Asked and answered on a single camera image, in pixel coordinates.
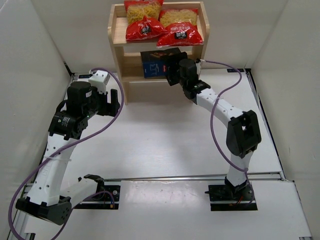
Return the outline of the blue Barilla rigatoni box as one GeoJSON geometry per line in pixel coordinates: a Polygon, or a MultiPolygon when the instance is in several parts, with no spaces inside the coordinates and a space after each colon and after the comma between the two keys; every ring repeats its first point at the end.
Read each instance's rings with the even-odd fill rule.
{"type": "Polygon", "coordinates": [[[166,66],[162,57],[172,56],[181,53],[178,47],[166,50],[141,51],[141,62],[145,78],[162,77],[165,75],[166,66]]]}

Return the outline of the red fusilli pasta bag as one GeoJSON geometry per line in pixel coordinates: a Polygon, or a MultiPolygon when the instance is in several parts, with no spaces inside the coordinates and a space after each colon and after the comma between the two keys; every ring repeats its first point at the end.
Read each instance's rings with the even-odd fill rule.
{"type": "Polygon", "coordinates": [[[167,33],[159,37],[157,47],[197,46],[203,38],[197,27],[198,9],[166,9],[159,15],[167,33]]]}
{"type": "Polygon", "coordinates": [[[159,21],[162,0],[125,0],[124,7],[128,26],[125,40],[142,41],[161,37],[168,33],[159,21]]]}

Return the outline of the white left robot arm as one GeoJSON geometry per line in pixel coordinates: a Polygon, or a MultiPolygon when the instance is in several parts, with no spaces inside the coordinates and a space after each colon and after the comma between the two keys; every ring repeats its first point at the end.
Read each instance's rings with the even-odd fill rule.
{"type": "Polygon", "coordinates": [[[35,218],[61,226],[69,219],[72,209],[87,198],[104,195],[103,178],[87,174],[78,182],[61,190],[71,155],[81,139],[89,120],[95,116],[118,115],[121,105],[117,89],[99,91],[86,81],[76,81],[67,88],[67,98],[59,103],[48,129],[44,165],[25,197],[15,207],[35,218]]]}

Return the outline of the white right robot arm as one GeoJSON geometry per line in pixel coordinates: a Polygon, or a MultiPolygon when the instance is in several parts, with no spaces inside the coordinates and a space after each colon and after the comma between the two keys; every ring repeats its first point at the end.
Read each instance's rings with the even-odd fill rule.
{"type": "Polygon", "coordinates": [[[208,110],[210,118],[217,118],[226,127],[226,146],[230,157],[223,152],[215,133],[212,138],[216,148],[229,164],[224,185],[208,193],[218,201],[235,201],[251,190],[248,170],[253,152],[262,141],[257,114],[243,111],[222,98],[222,94],[239,83],[215,93],[213,88],[200,79],[203,59],[192,60],[185,52],[161,57],[166,67],[165,77],[170,86],[179,84],[184,95],[194,104],[208,110]]]}

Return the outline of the wooden three-tier shelf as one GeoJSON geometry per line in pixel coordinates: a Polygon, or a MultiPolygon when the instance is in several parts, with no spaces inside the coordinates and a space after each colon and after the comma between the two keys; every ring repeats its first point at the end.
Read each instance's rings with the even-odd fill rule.
{"type": "Polygon", "coordinates": [[[164,73],[146,74],[144,70],[143,46],[153,48],[191,46],[185,52],[189,59],[202,59],[210,35],[210,24],[204,3],[163,3],[155,17],[144,15],[141,20],[128,22],[131,7],[147,7],[152,1],[126,1],[111,7],[108,23],[108,38],[118,78],[124,91],[124,101],[129,100],[130,83],[144,80],[164,79],[170,69],[164,63],[158,70],[164,73]]]}

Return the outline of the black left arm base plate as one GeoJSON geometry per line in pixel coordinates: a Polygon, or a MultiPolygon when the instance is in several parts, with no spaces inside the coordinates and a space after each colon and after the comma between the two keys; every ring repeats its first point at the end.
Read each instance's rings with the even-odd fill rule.
{"type": "Polygon", "coordinates": [[[76,210],[118,210],[121,195],[121,182],[120,181],[105,181],[104,187],[101,191],[108,193],[101,193],[97,196],[87,198],[85,201],[75,206],[76,210]]]}

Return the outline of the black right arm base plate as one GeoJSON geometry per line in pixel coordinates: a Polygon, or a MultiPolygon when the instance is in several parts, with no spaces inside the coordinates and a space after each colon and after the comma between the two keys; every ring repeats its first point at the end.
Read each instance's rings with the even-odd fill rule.
{"type": "Polygon", "coordinates": [[[209,185],[204,192],[209,196],[212,212],[257,211],[257,203],[252,188],[247,185],[233,192],[227,185],[209,185]]]}

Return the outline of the aluminium table rail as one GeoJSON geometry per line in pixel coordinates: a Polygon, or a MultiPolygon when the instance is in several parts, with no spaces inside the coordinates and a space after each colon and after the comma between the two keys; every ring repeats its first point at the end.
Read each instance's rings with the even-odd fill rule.
{"type": "Polygon", "coordinates": [[[14,204],[18,203],[18,195],[36,175],[31,191],[31,197],[21,199],[22,209],[29,215],[35,214],[36,217],[44,217],[47,220],[50,213],[57,213],[57,207],[60,207],[63,201],[60,199],[60,187],[63,176],[66,171],[67,162],[72,154],[73,149],[80,143],[81,133],[76,127],[78,117],[72,116],[66,112],[66,98],[57,107],[49,130],[47,139],[46,154],[42,162],[37,166],[20,184],[9,203],[8,224],[10,228],[9,236],[15,240],[22,240],[23,237],[17,232],[12,217],[14,204]]]}

